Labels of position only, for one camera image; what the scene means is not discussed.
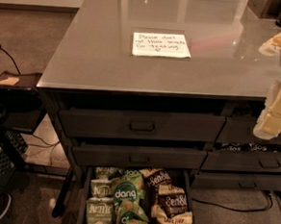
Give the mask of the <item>dark bottom right drawer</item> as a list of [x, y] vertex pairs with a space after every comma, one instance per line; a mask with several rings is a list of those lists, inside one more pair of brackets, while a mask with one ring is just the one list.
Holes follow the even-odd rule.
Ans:
[[201, 172], [194, 176], [192, 187], [281, 191], [281, 175]]

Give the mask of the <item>open bottom left drawer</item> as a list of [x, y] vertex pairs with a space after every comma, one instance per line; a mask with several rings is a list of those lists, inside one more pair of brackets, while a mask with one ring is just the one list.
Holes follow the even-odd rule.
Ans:
[[[191, 186], [189, 182], [189, 171], [188, 170], [176, 170], [167, 169], [166, 172], [170, 175], [170, 178], [174, 181], [174, 184], [181, 187], [186, 192], [186, 197], [188, 201], [188, 210], [192, 211], [192, 193]], [[83, 185], [83, 194], [80, 201], [79, 213], [77, 215], [77, 224], [87, 224], [86, 213], [87, 213], [87, 200], [91, 198], [90, 194], [90, 180], [94, 177], [94, 168], [89, 167], [86, 175], [85, 184]]]

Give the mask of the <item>brown sea salt chip bag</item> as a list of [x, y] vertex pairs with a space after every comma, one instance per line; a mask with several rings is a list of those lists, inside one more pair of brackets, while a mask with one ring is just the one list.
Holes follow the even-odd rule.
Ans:
[[179, 207], [155, 205], [151, 208], [151, 216], [156, 224], [192, 224], [192, 212]]
[[171, 185], [172, 180], [164, 168], [145, 168], [140, 171], [147, 183], [147, 190], [153, 194], [159, 185]]
[[188, 201], [183, 188], [173, 185], [160, 185], [158, 188], [158, 205], [168, 217], [185, 213]]

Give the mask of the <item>white handwritten paper note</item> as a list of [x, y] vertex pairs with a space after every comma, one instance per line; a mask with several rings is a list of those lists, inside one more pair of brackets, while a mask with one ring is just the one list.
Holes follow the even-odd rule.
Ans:
[[183, 35], [134, 33], [132, 55], [143, 57], [191, 57], [189, 47]]

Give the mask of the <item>green kettle chip bag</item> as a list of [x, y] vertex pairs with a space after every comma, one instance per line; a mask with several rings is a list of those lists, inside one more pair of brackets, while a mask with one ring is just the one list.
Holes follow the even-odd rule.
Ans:
[[110, 180], [117, 175], [118, 169], [111, 166], [105, 166], [105, 167], [96, 166], [94, 173], [97, 180]]
[[110, 197], [113, 195], [110, 180], [93, 179], [90, 186], [91, 194], [96, 198]]
[[91, 197], [87, 200], [86, 219], [88, 224], [113, 224], [113, 198]]

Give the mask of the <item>yellow sticky note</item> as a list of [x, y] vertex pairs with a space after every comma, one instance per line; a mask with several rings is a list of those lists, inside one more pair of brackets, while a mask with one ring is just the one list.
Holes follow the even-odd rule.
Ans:
[[19, 79], [17, 77], [8, 77], [7, 79], [1, 79], [0, 80], [0, 85], [3, 86], [13, 86], [15, 85], [17, 82], [19, 82]]

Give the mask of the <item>dark middle right drawer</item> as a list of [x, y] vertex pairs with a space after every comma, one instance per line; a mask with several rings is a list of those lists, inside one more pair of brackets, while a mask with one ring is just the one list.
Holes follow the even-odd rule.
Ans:
[[215, 151], [207, 155], [201, 165], [207, 171], [235, 171], [248, 173], [281, 173], [281, 153], [249, 151]]

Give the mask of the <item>dark top right drawer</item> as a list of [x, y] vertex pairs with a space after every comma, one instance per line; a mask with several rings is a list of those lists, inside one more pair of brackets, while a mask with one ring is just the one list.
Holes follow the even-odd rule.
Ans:
[[253, 135], [253, 127], [256, 123], [254, 117], [227, 117], [226, 122], [217, 142], [236, 142], [236, 143], [264, 143], [281, 145], [281, 135], [270, 140], [263, 140]]

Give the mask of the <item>dark middle left drawer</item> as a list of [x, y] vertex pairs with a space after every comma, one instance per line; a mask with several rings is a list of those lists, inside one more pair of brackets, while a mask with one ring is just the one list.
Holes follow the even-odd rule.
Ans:
[[110, 167], [193, 168], [203, 163], [206, 152], [191, 148], [82, 145], [72, 148], [77, 164]]

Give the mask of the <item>black side tray table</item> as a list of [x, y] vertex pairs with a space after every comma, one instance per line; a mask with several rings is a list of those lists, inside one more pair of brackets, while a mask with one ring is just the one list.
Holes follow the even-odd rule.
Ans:
[[17, 77], [19, 82], [13, 86], [0, 85], [0, 104], [4, 106], [7, 117], [4, 127], [14, 129], [19, 133], [31, 135], [38, 128], [46, 115], [41, 97], [37, 91], [37, 84], [41, 74], [13, 74], [5, 71], [1, 79]]

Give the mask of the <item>dark drawer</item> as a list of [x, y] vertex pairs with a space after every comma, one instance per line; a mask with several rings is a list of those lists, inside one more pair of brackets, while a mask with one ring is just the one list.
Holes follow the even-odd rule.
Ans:
[[222, 116], [181, 112], [70, 109], [59, 112], [69, 137], [214, 141]]
[[256, 123], [254, 117], [227, 117], [226, 122], [217, 142], [236, 142], [236, 143], [264, 143], [281, 145], [281, 135], [270, 140], [263, 140], [253, 135], [253, 127]]
[[207, 155], [201, 165], [207, 171], [235, 171], [248, 173], [281, 173], [281, 153], [249, 151], [215, 151]]
[[281, 175], [201, 172], [194, 176], [192, 187], [281, 191]]
[[203, 163], [206, 152], [191, 148], [82, 145], [72, 148], [77, 164], [110, 167], [193, 168]]

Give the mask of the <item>dark top left drawer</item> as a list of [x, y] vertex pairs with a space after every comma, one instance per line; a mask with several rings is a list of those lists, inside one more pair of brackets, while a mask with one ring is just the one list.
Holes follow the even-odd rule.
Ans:
[[214, 141], [222, 116], [181, 112], [70, 109], [59, 112], [69, 137]]

